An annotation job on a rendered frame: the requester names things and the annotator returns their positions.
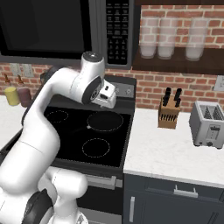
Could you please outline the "grey wall socket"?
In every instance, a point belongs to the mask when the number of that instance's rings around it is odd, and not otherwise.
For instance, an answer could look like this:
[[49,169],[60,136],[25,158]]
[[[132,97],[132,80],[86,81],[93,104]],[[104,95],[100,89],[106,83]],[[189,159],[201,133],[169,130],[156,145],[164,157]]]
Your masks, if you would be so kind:
[[224,75],[218,75],[214,88],[214,91],[224,91]]
[[23,67],[23,70],[24,70],[24,76],[25,77],[29,77],[29,78],[34,77],[31,64],[23,64],[22,67]]
[[18,76],[21,74],[20,65],[17,63],[10,63],[10,70],[14,76]]

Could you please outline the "wooden knife block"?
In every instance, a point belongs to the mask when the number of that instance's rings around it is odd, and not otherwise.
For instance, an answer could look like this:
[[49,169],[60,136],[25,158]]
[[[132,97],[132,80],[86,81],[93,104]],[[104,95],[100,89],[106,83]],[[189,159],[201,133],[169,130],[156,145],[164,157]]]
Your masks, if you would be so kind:
[[176,106],[177,102],[171,95],[169,101],[164,106],[164,99],[161,99],[158,108],[158,127],[166,129],[176,129],[176,124],[180,112],[180,106]]

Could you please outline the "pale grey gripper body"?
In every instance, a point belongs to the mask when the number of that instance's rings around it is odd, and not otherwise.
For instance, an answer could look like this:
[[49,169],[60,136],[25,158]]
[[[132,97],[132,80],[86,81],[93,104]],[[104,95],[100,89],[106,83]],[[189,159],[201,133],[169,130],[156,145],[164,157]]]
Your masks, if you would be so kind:
[[101,95],[95,95],[93,97],[92,103],[99,105],[100,107],[105,107],[108,109],[112,109],[116,105],[116,94],[113,93],[107,99],[101,98]]

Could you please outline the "grey toaster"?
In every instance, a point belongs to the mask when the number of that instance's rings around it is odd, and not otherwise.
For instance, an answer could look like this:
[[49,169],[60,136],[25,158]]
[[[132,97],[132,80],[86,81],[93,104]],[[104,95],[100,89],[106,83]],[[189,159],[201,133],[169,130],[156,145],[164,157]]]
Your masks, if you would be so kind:
[[219,103],[196,101],[192,106],[189,126],[195,146],[218,150],[224,146],[224,113]]

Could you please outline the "dark wooden wall shelf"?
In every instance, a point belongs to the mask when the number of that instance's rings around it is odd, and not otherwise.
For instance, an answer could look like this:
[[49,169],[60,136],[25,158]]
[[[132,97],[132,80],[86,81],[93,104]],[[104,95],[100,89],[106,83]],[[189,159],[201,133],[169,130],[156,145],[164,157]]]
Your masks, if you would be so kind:
[[[171,59],[142,59],[137,50],[134,70],[183,74],[224,74],[224,0],[135,0],[141,16],[177,17],[178,29]],[[190,21],[210,18],[205,49],[199,61],[185,57]]]

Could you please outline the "clear glass jar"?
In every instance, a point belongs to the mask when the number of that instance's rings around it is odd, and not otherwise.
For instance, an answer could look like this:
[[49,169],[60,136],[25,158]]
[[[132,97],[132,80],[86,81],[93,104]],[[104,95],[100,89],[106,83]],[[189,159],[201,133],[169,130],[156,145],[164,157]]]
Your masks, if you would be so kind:
[[144,17],[140,31],[140,53],[145,59],[152,59],[157,49],[158,17]]
[[174,54],[177,27],[178,19],[176,17],[161,18],[157,46],[157,53],[160,59],[169,60]]
[[198,61],[202,56],[209,22],[210,19],[206,17],[192,18],[185,49],[185,57],[188,60]]

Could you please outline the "yellow squeeze bottle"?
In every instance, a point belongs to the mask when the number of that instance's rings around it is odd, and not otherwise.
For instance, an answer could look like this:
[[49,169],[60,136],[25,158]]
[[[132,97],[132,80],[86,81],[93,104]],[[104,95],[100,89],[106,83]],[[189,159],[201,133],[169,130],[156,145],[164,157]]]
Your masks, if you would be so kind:
[[18,91],[17,89],[11,84],[11,81],[9,80],[8,76],[5,75],[5,86],[4,86],[4,94],[6,96],[7,102],[11,106],[17,106],[19,104],[19,98],[18,98]]

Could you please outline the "black stove with hob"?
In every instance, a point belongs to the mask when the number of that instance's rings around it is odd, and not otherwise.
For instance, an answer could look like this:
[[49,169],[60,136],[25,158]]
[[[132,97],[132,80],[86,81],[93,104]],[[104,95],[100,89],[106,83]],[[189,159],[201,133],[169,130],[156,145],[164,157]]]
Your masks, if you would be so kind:
[[[113,108],[79,103],[56,94],[44,116],[59,134],[55,168],[123,181],[123,164],[130,137],[135,100],[118,99]],[[3,159],[20,138],[23,128],[3,147]],[[122,224],[123,188],[94,187],[76,200],[89,224]]]

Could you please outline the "dark grey drawer front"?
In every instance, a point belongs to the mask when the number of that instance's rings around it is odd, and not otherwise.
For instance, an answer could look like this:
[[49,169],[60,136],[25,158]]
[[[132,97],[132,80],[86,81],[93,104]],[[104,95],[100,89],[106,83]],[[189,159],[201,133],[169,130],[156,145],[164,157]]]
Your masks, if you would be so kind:
[[169,193],[169,194],[175,195],[173,193],[175,186],[178,186],[178,189],[185,190],[185,191],[191,191],[195,187],[196,192],[199,194],[199,197],[194,199],[224,203],[224,189],[223,188],[196,185],[196,184],[183,183],[183,182],[164,180],[164,179],[158,179],[158,178],[147,178],[145,180],[145,189],[148,191],[155,191],[158,193]]

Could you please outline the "black microwave oven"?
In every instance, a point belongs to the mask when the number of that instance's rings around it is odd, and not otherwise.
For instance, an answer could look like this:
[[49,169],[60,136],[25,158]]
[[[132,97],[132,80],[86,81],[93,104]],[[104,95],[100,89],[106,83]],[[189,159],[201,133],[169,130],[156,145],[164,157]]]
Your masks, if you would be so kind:
[[0,62],[78,67],[91,51],[130,69],[140,16],[135,0],[0,0]]

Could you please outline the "dark red squeeze bottle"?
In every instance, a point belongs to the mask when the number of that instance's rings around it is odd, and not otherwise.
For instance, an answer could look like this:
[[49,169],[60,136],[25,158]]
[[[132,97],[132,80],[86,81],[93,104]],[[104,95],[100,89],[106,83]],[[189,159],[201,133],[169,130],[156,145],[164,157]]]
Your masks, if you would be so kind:
[[24,108],[27,108],[32,102],[31,92],[30,92],[30,89],[25,86],[20,75],[18,76],[17,93],[18,93],[21,106]]

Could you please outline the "dark grey cupboard door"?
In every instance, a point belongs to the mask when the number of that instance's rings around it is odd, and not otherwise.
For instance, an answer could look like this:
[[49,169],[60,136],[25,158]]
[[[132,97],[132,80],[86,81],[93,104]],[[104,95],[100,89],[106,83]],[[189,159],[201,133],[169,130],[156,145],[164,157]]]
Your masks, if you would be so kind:
[[[130,197],[135,197],[134,220],[130,222]],[[204,202],[162,193],[124,192],[124,224],[207,224],[212,212]]]
[[224,224],[224,203],[213,203],[210,210],[212,214],[207,224]]

